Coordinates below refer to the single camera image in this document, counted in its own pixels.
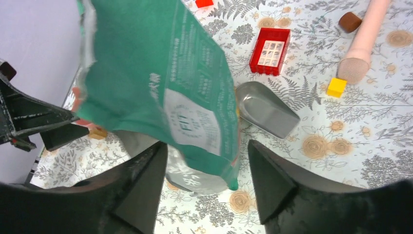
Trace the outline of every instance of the red cube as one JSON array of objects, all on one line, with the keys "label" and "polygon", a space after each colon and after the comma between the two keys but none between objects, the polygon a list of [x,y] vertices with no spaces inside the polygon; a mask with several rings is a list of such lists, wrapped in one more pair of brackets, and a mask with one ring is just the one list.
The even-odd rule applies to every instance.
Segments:
[{"label": "red cube", "polygon": [[289,29],[261,28],[249,61],[251,72],[278,76],[289,43]]},{"label": "red cube", "polygon": [[212,0],[196,0],[195,4],[198,8],[212,6],[214,2]]}]

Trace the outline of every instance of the metal tray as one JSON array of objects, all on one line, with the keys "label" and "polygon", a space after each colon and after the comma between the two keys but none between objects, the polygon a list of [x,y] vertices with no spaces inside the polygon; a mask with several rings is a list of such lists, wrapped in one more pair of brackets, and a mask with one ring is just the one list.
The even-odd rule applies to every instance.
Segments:
[{"label": "metal tray", "polygon": [[264,84],[243,83],[236,96],[241,118],[275,137],[285,139],[300,122],[300,117]]}]

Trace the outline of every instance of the red plastic box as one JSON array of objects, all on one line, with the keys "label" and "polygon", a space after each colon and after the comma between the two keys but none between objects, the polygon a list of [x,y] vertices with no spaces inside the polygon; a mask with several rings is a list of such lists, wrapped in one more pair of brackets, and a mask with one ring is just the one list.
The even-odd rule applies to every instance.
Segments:
[{"label": "red plastic box", "polygon": [[278,76],[289,43],[289,29],[261,28],[249,61],[251,72]]},{"label": "red plastic box", "polygon": [[196,0],[195,4],[198,8],[212,6],[214,2],[212,0]]}]

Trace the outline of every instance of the table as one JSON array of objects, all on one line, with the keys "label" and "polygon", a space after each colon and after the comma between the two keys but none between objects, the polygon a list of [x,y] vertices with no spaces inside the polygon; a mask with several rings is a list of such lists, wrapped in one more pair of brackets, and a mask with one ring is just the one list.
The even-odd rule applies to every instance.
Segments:
[{"label": "table", "polygon": [[[164,183],[156,234],[263,234],[247,160],[257,139],[284,158],[326,178],[376,188],[413,176],[413,3],[393,0],[376,40],[372,68],[341,98],[325,94],[355,33],[338,28],[352,11],[360,17],[368,0],[218,0],[197,9],[185,1],[227,56],[236,84],[256,80],[270,87],[301,117],[286,140],[243,123],[240,189],[192,197]],[[252,74],[248,62],[260,27],[291,29],[279,77]],[[69,94],[65,103],[74,100]],[[130,156],[109,134],[102,141],[78,139],[44,151],[31,183],[71,186]]]}]

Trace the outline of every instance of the green bag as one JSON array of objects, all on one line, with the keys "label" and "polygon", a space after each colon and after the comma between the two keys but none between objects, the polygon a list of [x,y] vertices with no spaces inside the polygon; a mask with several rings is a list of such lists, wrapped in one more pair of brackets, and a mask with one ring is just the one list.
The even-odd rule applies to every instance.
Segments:
[{"label": "green bag", "polygon": [[180,0],[83,0],[77,114],[140,132],[237,190],[239,130],[225,54]]}]

